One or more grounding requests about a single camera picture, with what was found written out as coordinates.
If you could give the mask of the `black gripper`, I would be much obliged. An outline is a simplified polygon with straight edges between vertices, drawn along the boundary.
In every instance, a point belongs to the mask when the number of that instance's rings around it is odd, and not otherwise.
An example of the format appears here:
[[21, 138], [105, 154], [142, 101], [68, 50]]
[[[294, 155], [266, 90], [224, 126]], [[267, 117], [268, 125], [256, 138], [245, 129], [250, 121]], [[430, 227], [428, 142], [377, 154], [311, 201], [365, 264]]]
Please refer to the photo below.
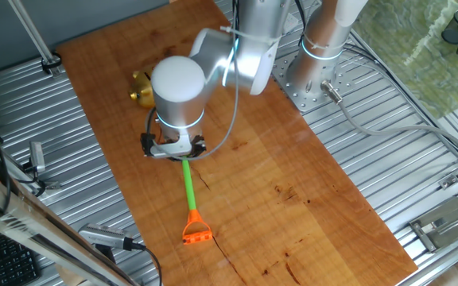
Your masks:
[[188, 144], [190, 150], [186, 152], [185, 147], [181, 147], [180, 143], [186, 142], [186, 136], [178, 137], [175, 141], [167, 140], [165, 142], [165, 151], [168, 153], [166, 158], [170, 160], [177, 160], [178, 157], [193, 158], [198, 157], [204, 153], [206, 149], [204, 137], [196, 135]]

